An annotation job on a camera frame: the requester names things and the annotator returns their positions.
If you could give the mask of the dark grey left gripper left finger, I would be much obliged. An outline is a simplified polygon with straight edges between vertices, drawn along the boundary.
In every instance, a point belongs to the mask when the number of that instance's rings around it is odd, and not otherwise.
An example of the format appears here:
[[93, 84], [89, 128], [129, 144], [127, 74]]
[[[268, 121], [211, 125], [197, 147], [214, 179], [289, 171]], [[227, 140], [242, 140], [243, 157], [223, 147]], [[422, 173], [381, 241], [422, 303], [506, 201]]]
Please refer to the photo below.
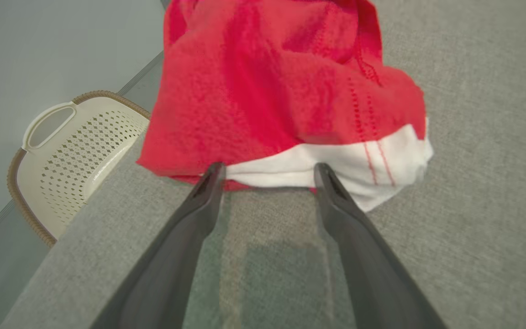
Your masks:
[[181, 329], [204, 240], [216, 226], [226, 168], [211, 164], [97, 319], [94, 329]]

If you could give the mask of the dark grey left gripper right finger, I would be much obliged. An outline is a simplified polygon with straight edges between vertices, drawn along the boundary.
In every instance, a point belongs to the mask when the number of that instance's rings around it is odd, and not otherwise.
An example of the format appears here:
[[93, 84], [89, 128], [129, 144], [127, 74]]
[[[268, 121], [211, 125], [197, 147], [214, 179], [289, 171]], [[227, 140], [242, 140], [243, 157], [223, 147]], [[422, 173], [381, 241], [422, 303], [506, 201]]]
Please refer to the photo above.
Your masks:
[[358, 329], [446, 325], [327, 163], [314, 167], [324, 229], [338, 245]]

